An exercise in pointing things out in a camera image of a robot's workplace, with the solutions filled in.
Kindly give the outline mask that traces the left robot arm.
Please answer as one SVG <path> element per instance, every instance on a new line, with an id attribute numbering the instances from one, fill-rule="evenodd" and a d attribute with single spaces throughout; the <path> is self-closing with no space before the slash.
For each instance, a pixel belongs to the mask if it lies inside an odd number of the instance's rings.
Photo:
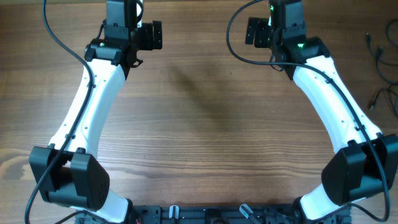
<path id="1" fill-rule="evenodd" d="M 29 164 L 33 195 L 73 209 L 79 222 L 140 223 L 131 200 L 110 189 L 98 162 L 98 144 L 112 104 L 129 71 L 141 65 L 140 50 L 162 48 L 162 24 L 144 23 L 142 0 L 108 1 L 106 19 L 80 58 L 84 71 L 68 113 L 45 147 L 36 146 Z"/>

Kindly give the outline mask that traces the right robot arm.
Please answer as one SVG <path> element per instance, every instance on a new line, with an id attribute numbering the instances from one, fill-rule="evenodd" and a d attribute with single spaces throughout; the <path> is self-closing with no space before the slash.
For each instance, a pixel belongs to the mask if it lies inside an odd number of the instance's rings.
<path id="1" fill-rule="evenodd" d="M 383 194 L 379 221 L 387 221 L 397 171 L 397 136 L 383 134 L 371 122 L 345 87 L 322 40 L 307 37 L 301 1 L 270 1 L 269 9 L 269 18 L 248 20 L 245 42 L 272 51 L 267 65 L 285 72 L 306 94 L 334 151 L 322 170 L 321 184 L 295 204 L 301 220 L 319 222 Z"/>

